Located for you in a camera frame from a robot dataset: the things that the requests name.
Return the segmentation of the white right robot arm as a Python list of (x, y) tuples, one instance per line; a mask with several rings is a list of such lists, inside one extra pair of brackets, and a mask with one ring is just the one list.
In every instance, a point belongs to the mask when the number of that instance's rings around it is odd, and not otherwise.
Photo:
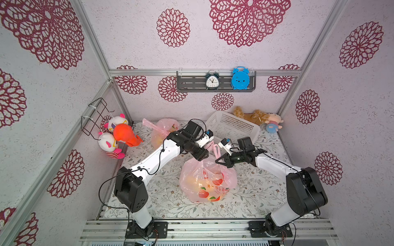
[(265, 217), (263, 232), (268, 236), (284, 233), (291, 222), (328, 203), (315, 169), (300, 168), (280, 161), (270, 156), (266, 150), (253, 145), (250, 137), (238, 139), (236, 147), (231, 140), (225, 138), (219, 142), (219, 147), (227, 153), (216, 159), (217, 164), (232, 168), (239, 163), (248, 163), (286, 183), (287, 202)]

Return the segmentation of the pink plastic bag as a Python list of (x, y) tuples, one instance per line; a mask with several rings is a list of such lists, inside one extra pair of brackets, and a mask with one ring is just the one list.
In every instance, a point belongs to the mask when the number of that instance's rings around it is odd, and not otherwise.
[(143, 126), (152, 129), (151, 144), (155, 149), (162, 145), (163, 140), (171, 132), (177, 131), (181, 128), (179, 122), (171, 118), (161, 119), (156, 124), (144, 118), (142, 120), (142, 124)]
[(181, 171), (180, 188), (193, 203), (220, 201), (238, 185), (236, 170), (215, 162), (221, 156), (219, 146), (210, 142), (207, 150), (206, 159), (192, 158), (185, 162)]

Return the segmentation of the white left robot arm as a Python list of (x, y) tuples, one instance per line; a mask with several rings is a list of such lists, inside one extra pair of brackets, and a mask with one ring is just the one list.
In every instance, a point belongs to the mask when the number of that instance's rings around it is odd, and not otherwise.
[(116, 175), (114, 195), (126, 206), (133, 220), (128, 223), (125, 237), (147, 239), (154, 231), (154, 218), (147, 209), (150, 180), (174, 158), (190, 153), (195, 160), (202, 161), (209, 156), (205, 146), (213, 141), (213, 132), (203, 129), (194, 120), (184, 128), (168, 134), (161, 145), (139, 164), (127, 169), (122, 167)]

